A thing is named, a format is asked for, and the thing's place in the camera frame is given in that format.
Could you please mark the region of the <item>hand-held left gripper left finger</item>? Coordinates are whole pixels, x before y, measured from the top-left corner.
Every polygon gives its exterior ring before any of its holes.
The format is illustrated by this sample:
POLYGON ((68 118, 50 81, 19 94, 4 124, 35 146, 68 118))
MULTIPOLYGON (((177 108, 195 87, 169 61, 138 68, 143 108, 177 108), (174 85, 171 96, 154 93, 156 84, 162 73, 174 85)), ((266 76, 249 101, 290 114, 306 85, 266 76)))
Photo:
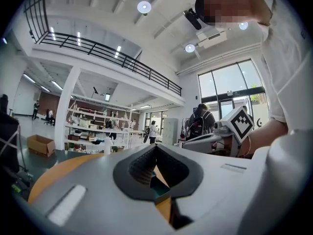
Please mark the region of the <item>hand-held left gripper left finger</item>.
POLYGON ((113 169, 116 186, 134 200, 155 201, 156 192, 151 188, 153 171, 157 164, 156 145, 139 149, 119 161, 113 169))

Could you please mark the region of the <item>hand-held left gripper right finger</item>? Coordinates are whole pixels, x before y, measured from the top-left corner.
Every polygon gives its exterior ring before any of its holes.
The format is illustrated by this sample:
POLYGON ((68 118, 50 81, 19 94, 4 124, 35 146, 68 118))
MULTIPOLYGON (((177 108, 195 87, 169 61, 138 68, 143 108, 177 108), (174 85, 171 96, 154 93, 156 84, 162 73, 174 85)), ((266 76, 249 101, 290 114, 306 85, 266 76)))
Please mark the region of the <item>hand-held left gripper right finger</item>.
POLYGON ((156 166, 169 187, 172 198, 192 195, 203 181, 203 168, 175 146, 155 146, 156 166))

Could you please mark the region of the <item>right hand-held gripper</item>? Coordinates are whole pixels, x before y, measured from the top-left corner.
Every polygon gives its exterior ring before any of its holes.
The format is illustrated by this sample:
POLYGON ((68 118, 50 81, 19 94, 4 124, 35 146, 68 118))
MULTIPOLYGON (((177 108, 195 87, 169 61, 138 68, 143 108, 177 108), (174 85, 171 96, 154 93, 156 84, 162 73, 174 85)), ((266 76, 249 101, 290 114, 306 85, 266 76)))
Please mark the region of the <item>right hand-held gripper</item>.
POLYGON ((183 149, 218 156, 238 156, 242 144, 254 129, 254 122, 241 106, 216 121, 209 133, 195 123, 188 129, 183 149))

